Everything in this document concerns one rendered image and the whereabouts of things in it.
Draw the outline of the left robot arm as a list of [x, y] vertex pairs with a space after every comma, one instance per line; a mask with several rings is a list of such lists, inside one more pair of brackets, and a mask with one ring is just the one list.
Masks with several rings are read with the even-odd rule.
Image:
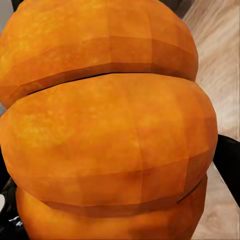
[[10, 220], [18, 217], [16, 203], [17, 184], [11, 183], [0, 192], [0, 240], [14, 240], [16, 225]]

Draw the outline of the pumpkin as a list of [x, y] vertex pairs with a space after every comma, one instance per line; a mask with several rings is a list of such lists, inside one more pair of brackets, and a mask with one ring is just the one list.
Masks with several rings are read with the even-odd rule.
[[24, 0], [0, 35], [0, 147], [30, 240], [191, 240], [217, 114], [159, 0]]

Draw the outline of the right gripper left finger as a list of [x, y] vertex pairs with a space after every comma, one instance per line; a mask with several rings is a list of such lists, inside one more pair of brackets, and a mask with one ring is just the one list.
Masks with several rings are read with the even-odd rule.
[[7, 182], [10, 179], [10, 174], [7, 171], [3, 156], [2, 156], [2, 151], [0, 147], [0, 193], [3, 191], [5, 188]]

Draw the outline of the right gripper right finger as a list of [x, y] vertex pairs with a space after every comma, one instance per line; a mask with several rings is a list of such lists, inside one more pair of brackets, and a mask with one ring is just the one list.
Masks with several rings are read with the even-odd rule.
[[240, 142], [219, 134], [213, 162], [240, 207]]

